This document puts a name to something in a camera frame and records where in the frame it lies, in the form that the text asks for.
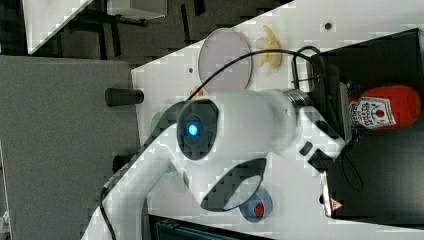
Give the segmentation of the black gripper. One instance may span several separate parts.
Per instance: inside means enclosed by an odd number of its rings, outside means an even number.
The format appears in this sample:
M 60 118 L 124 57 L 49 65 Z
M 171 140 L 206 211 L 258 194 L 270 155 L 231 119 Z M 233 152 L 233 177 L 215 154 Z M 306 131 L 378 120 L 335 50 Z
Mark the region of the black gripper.
M 313 55 L 313 76 L 317 78 L 312 99 L 320 114 L 345 141 L 352 139 L 347 87 L 341 82 L 339 68 L 322 55 Z

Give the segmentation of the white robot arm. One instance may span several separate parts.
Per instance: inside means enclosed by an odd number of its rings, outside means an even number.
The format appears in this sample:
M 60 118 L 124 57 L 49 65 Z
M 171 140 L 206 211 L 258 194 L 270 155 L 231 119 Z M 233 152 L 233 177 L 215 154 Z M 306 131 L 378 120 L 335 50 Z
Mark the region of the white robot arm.
M 175 167 L 204 210 L 248 202 L 276 154 L 310 176 L 325 172 L 345 145 L 332 104 L 337 84 L 324 62 L 312 64 L 315 89 L 230 90 L 171 105 L 135 155 L 102 187 L 81 240 L 142 240 L 149 192 Z

